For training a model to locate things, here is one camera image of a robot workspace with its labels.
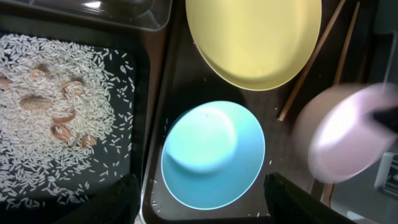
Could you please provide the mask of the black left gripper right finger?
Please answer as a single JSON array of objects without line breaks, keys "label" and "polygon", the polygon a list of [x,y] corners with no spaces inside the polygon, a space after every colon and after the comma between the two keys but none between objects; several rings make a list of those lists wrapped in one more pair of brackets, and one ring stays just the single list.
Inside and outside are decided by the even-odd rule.
[{"label": "black left gripper right finger", "polygon": [[355,224],[277,172],[266,175],[264,195],[272,223]]}]

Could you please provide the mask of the pink bowl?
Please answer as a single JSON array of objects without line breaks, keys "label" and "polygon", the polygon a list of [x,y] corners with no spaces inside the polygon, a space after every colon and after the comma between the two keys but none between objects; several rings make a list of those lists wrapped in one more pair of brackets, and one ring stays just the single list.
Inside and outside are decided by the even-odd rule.
[{"label": "pink bowl", "polygon": [[308,102],[297,116],[292,144],[314,178],[346,181],[373,165],[397,133],[373,114],[397,106],[397,85],[341,84]]}]

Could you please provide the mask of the white rice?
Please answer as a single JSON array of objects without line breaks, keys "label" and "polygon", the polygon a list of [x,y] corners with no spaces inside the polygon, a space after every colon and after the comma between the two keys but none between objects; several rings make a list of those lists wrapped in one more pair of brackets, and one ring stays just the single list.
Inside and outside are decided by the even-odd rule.
[{"label": "white rice", "polygon": [[125,50],[1,35],[1,208],[85,203],[129,172],[137,71]]}]

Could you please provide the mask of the yellow round plate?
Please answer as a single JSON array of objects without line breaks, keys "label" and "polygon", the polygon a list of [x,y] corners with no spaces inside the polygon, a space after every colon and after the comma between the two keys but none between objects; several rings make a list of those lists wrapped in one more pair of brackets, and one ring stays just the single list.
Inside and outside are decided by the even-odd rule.
[{"label": "yellow round plate", "polygon": [[321,0],[187,0],[185,7],[209,67],[253,91],[278,88],[303,69],[322,21]]}]

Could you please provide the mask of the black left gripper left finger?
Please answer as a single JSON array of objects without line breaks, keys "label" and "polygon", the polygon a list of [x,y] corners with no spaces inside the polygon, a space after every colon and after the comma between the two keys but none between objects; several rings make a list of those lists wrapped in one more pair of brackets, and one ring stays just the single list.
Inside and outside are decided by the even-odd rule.
[{"label": "black left gripper left finger", "polygon": [[134,174],[126,174],[55,224],[134,223],[140,209],[140,193],[139,179]]}]

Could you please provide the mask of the wooden chopstick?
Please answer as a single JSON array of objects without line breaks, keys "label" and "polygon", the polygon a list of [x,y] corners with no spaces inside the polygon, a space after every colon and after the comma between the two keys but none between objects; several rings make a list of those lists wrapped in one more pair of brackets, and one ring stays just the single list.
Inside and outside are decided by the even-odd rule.
[{"label": "wooden chopstick", "polygon": [[349,43],[351,41],[351,37],[352,37],[352,34],[353,34],[354,26],[355,26],[355,23],[356,23],[356,20],[357,20],[360,4],[361,3],[358,1],[356,3],[356,5],[355,5],[355,9],[353,11],[353,15],[352,15],[349,27],[348,27],[348,31],[346,33],[346,37],[345,37],[345,41],[344,41],[343,48],[342,48],[342,51],[341,51],[340,59],[338,61],[338,66],[337,66],[337,69],[336,69],[336,73],[335,73],[335,76],[334,76],[334,79],[333,79],[333,85],[338,85],[340,83],[341,75],[342,75],[342,72],[343,72],[343,67],[344,67],[344,64],[345,64],[346,55],[348,53]]},{"label": "wooden chopstick", "polygon": [[289,112],[289,109],[291,108],[294,100],[296,99],[312,65],[315,62],[315,59],[317,58],[319,52],[321,51],[327,37],[329,36],[330,31],[332,30],[338,16],[340,15],[340,12],[345,4],[345,0],[340,0],[335,11],[333,12],[330,20],[328,21],[325,30],[323,31],[323,33],[320,36],[320,39],[318,40],[318,43],[316,44],[313,53],[311,54],[307,64],[304,66],[303,71],[301,73],[301,75],[299,76],[298,80],[295,83],[295,86],[293,87],[292,91],[290,92],[289,97],[287,98],[287,101],[285,102],[281,112],[279,113],[277,119],[279,121],[283,121],[287,115],[287,113]]}]

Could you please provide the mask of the light blue bowl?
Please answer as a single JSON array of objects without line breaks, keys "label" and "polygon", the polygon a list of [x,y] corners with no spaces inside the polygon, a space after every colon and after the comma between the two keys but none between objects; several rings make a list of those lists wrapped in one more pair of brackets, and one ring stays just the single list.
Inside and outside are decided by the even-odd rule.
[{"label": "light blue bowl", "polygon": [[162,149],[161,173],[167,190],[197,210],[225,207],[257,179],[266,140],[257,118],[231,101],[211,101],[181,114]]}]

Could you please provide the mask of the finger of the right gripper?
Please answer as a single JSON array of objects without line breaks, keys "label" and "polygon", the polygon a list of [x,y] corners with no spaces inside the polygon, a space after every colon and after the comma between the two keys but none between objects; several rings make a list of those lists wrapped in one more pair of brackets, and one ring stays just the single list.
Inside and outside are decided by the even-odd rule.
[{"label": "finger of the right gripper", "polygon": [[398,132],[398,107],[379,110],[373,113],[373,119],[393,132]]}]

